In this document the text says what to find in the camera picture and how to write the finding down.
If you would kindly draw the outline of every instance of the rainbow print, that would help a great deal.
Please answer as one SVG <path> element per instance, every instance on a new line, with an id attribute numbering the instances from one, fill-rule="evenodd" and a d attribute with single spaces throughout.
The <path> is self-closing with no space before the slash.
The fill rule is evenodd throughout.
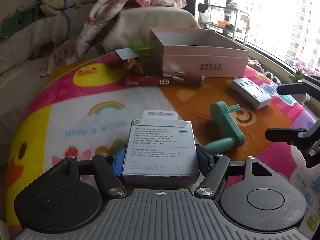
<path id="1" fill-rule="evenodd" d="M 91 108 L 88 115 L 99 114 L 102 109 L 105 109 L 108 107 L 112 107 L 115 109 L 122 109 L 124 108 L 124 105 L 115 101 L 102 102 L 100 104 L 95 105 L 93 108 Z"/>

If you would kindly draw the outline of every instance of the metal screw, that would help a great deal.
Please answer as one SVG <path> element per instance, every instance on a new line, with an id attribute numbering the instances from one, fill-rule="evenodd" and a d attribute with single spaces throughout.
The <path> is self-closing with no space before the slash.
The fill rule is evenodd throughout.
<path id="1" fill-rule="evenodd" d="M 197 192 L 199 195 L 202 195 L 202 196 L 208 196 L 213 193 L 212 189 L 210 189 L 208 187 L 201 187 L 197 190 Z"/>
<path id="2" fill-rule="evenodd" d="M 121 196 L 124 194 L 124 190 L 122 188 L 115 187 L 109 190 L 109 193 L 113 196 Z"/>

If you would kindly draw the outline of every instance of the usb-c charge cable box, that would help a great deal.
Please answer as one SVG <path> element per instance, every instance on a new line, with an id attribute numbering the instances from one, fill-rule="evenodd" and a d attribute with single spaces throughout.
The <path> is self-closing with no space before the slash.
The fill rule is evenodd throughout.
<path id="1" fill-rule="evenodd" d="M 191 122 L 161 110 L 146 110 L 142 119 L 132 120 L 122 174 L 133 184 L 194 184 L 199 166 Z"/>

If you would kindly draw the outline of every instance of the gray ribbed plate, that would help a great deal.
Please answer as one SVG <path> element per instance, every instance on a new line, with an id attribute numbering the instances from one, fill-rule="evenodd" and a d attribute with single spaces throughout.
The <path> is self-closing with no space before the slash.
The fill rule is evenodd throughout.
<path id="1" fill-rule="evenodd" d="M 254 233 L 227 220 L 215 202 L 183 190 L 135 189 L 124 199 L 108 202 L 92 223 L 72 232 L 44 234 L 25 229 L 19 240 L 304 240 L 297 229 L 275 234 Z"/>

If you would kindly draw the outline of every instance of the crumpled blanket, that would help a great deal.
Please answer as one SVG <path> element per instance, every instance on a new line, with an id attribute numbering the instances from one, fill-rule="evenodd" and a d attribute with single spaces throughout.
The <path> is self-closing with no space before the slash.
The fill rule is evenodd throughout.
<path id="1" fill-rule="evenodd" d="M 130 0 L 98 0 L 90 11 L 82 32 L 53 51 L 39 76 L 50 75 L 55 66 L 69 65 L 80 61 L 92 47 L 100 31 L 115 17 Z M 183 8 L 186 0 L 134 0 L 140 7 L 169 6 Z"/>

